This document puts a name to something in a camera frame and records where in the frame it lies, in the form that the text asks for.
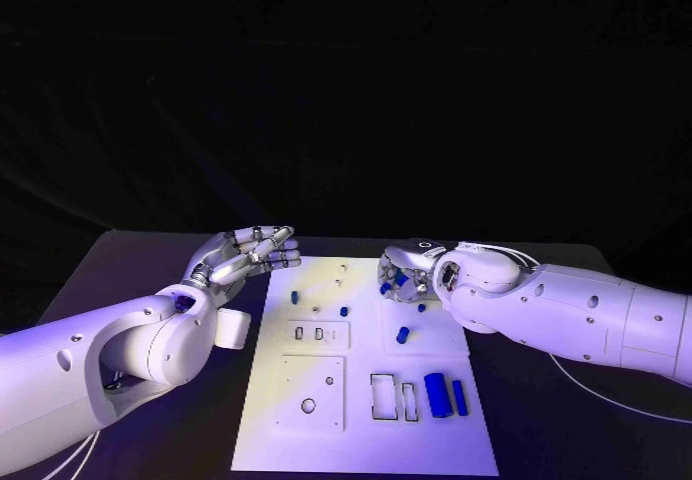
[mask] robotic hand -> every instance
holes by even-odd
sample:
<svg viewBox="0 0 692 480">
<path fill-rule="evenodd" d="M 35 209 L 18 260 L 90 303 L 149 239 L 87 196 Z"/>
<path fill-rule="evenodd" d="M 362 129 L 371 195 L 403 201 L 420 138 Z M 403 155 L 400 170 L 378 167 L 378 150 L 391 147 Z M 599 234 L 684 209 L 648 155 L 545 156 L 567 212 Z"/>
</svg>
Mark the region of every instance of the robotic hand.
<svg viewBox="0 0 692 480">
<path fill-rule="evenodd" d="M 188 383 L 214 345 L 243 348 L 250 316 L 220 307 L 248 276 L 300 265 L 292 235 L 290 227 L 220 233 L 181 284 L 0 338 L 0 476 Z"/>
<path fill-rule="evenodd" d="M 499 331 L 560 357 L 655 372 L 692 384 L 690 297 L 612 275 L 540 265 L 522 252 L 462 242 L 401 241 L 385 250 L 382 295 L 439 298 L 472 331 Z"/>
</svg>

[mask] black curtain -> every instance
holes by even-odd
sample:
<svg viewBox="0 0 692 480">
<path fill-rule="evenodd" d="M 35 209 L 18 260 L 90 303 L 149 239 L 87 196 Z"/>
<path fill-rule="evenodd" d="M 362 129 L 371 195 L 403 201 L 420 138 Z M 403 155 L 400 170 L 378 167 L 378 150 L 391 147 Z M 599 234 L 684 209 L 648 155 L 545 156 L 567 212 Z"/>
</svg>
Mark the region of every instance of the black curtain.
<svg viewBox="0 0 692 480">
<path fill-rule="evenodd" d="M 19 309 L 111 228 L 592 243 L 649 283 L 655 246 L 685 245 L 685 2 L 26 2 L 5 18 Z"/>
</svg>

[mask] round hole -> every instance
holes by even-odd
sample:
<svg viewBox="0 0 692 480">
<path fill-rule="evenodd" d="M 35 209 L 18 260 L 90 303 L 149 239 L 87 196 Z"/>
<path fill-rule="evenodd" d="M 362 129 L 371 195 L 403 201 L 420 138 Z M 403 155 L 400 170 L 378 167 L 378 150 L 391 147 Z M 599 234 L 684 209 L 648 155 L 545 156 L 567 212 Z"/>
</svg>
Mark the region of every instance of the round hole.
<svg viewBox="0 0 692 480">
<path fill-rule="evenodd" d="M 315 400 L 312 398 L 306 398 L 303 400 L 303 403 L 300 405 L 300 408 L 303 410 L 305 413 L 313 413 L 315 412 Z"/>
</svg>

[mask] dark table surface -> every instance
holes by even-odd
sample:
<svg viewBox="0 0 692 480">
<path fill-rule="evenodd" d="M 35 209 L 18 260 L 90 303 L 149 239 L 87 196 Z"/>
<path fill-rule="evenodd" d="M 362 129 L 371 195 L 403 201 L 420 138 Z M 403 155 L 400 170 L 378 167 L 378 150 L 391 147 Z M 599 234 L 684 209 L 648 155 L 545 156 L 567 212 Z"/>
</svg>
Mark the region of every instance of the dark table surface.
<svg viewBox="0 0 692 480">
<path fill-rule="evenodd" d="M 39 323 L 150 295 L 178 283 L 191 255 L 208 238 L 208 234 L 107 232 Z M 303 255 L 345 257 L 380 257 L 393 242 L 316 237 L 299 240 Z M 525 251 L 543 263 L 612 273 L 603 255 L 587 245 L 502 245 Z M 269 275 L 254 277 L 228 305 L 253 315 L 246 349 L 215 348 L 197 379 L 101 432 L 80 478 L 354 478 L 351 474 L 230 470 L 269 280 Z M 646 417 L 605 402 L 568 380 L 544 352 L 501 334 L 468 332 L 468 339 L 501 478 L 692 478 L 692 426 Z M 607 390 L 616 384 L 615 390 L 629 392 L 629 400 L 641 405 L 649 402 L 654 408 L 661 406 L 661 398 L 675 398 L 666 408 L 679 408 L 681 415 L 690 413 L 692 418 L 692 412 L 681 406 L 692 400 L 685 387 L 641 372 L 577 362 L 566 366 L 596 387 Z M 44 478 L 71 452 L 73 448 L 5 478 Z M 77 465 L 78 461 L 57 480 L 71 478 Z"/>
</svg>

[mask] white robotic arm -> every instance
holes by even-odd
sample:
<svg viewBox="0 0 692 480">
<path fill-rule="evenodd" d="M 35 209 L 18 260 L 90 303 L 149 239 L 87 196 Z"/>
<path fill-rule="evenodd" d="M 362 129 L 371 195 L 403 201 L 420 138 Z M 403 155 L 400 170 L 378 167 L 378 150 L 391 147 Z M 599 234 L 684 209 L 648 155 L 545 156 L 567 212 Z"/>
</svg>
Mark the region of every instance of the white robotic arm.
<svg viewBox="0 0 692 480">
<path fill-rule="evenodd" d="M 475 332 L 499 331 L 560 357 L 692 384 L 690 297 L 527 260 L 502 247 L 460 243 L 447 251 L 430 240 L 400 242 L 382 256 L 381 291 L 404 302 L 434 292 Z"/>
<path fill-rule="evenodd" d="M 220 307 L 248 276 L 300 265 L 292 235 L 290 227 L 218 234 L 181 284 L 0 338 L 0 476 L 189 382 L 214 345 L 243 348 L 250 316 Z M 101 363 L 124 377 L 104 382 Z"/>
</svg>

